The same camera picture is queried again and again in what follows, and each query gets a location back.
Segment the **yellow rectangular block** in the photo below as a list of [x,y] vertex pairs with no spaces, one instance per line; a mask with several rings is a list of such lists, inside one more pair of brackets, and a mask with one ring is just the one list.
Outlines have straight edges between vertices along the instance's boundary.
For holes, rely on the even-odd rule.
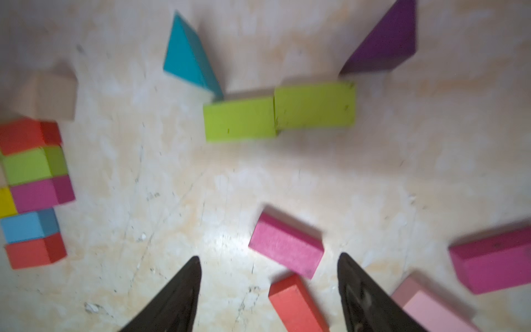
[[12,193],[9,187],[0,189],[0,219],[18,214]]

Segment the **red block bottom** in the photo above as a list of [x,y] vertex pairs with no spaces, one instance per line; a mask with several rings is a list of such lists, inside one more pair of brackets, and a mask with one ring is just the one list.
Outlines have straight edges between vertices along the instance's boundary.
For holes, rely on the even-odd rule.
[[67,256],[59,232],[41,239],[7,244],[5,250],[13,270],[51,265]]

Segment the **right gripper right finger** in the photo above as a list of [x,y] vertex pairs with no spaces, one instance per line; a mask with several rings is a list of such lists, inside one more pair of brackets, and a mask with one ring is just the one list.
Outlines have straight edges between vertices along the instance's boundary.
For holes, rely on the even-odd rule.
[[337,262],[338,291],[348,331],[424,331],[347,253]]

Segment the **teal triangle block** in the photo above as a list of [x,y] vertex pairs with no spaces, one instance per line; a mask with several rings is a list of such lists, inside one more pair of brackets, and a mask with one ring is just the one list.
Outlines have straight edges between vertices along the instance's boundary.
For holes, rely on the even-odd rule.
[[163,70],[212,92],[216,100],[224,98],[201,39],[179,12],[174,14]]

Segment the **purple triangle block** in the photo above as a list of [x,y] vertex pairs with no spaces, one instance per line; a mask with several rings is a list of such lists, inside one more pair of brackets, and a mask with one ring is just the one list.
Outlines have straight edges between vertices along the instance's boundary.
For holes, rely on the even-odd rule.
[[417,1],[398,0],[347,59],[340,75],[390,71],[417,51]]

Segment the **blue rectangular block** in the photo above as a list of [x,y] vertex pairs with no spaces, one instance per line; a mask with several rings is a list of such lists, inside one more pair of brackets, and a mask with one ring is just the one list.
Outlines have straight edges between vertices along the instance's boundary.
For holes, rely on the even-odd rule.
[[60,231],[53,208],[4,218],[1,228],[8,244],[43,239]]

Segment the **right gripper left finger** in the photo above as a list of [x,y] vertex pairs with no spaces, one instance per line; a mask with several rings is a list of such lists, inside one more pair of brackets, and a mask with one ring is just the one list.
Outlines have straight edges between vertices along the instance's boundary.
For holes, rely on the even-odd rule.
[[199,303],[201,277],[201,261],[193,256],[121,331],[191,331]]

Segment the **natural wood triangle block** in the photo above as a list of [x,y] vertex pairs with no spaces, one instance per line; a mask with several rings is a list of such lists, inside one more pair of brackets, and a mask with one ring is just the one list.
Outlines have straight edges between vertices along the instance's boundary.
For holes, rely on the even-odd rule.
[[76,117],[77,89],[76,77],[37,72],[15,90],[9,108],[35,120],[73,121]]

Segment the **lime green block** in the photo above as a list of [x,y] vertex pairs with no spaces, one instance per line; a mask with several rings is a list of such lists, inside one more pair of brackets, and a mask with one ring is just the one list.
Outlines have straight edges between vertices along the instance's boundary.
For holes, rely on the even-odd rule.
[[10,186],[60,177],[69,173],[60,146],[39,147],[2,160]]
[[350,82],[325,82],[275,89],[278,130],[348,127],[355,123],[356,88]]
[[203,117],[207,142],[264,139],[277,135],[272,96],[206,105]]

